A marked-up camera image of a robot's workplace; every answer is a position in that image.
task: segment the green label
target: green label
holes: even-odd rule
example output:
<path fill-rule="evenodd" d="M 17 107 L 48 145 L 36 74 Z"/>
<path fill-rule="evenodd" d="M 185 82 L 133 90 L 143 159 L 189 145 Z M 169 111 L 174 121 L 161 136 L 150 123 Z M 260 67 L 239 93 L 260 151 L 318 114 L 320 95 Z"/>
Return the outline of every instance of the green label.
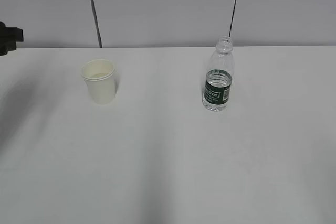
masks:
<path fill-rule="evenodd" d="M 205 82 L 204 98 L 211 104 L 221 105 L 229 100 L 231 84 L 226 87 L 215 87 Z"/>

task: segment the table surface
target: table surface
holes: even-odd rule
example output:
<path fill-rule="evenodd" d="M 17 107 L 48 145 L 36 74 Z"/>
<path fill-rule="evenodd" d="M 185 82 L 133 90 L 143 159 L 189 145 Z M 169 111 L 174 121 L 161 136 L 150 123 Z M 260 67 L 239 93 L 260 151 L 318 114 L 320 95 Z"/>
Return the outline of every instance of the table surface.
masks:
<path fill-rule="evenodd" d="M 202 105 L 213 50 L 0 57 L 1 223 L 335 223 L 336 47 L 236 47 L 222 112 Z M 104 106 L 79 73 L 99 58 Z"/>

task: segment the plastic water bottle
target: plastic water bottle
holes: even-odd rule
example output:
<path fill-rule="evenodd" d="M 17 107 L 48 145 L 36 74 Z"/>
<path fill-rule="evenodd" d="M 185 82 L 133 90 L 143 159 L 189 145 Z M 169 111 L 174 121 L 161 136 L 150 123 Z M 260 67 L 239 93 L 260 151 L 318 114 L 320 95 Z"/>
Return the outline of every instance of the plastic water bottle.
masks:
<path fill-rule="evenodd" d="M 221 111 L 227 106 L 234 73 L 233 43 L 222 37 L 207 66 L 203 105 L 211 111 Z"/>

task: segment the paper cup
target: paper cup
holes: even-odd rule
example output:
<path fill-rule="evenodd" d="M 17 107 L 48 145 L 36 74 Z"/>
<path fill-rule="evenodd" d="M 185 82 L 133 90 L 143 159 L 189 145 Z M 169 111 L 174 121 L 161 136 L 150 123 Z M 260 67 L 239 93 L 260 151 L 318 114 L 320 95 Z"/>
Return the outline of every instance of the paper cup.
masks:
<path fill-rule="evenodd" d="M 97 104 L 108 104 L 115 97 L 114 66 L 109 60 L 93 60 L 81 69 L 89 94 Z"/>

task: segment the water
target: water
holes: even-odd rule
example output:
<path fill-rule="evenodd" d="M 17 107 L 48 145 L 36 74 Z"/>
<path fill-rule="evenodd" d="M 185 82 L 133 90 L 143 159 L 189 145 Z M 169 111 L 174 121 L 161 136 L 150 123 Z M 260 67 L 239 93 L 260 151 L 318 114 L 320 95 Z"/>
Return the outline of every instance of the water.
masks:
<path fill-rule="evenodd" d="M 208 110 L 211 111 L 221 111 L 227 106 L 228 95 L 230 92 L 230 85 L 232 83 L 232 76 L 224 70 L 211 70 L 206 75 L 206 81 L 213 86 L 212 88 L 218 92 L 212 92 L 212 95 L 218 96 L 217 100 L 214 100 L 213 103 L 223 103 L 223 104 L 213 104 L 208 102 L 205 99 L 206 94 L 203 94 L 203 105 Z"/>

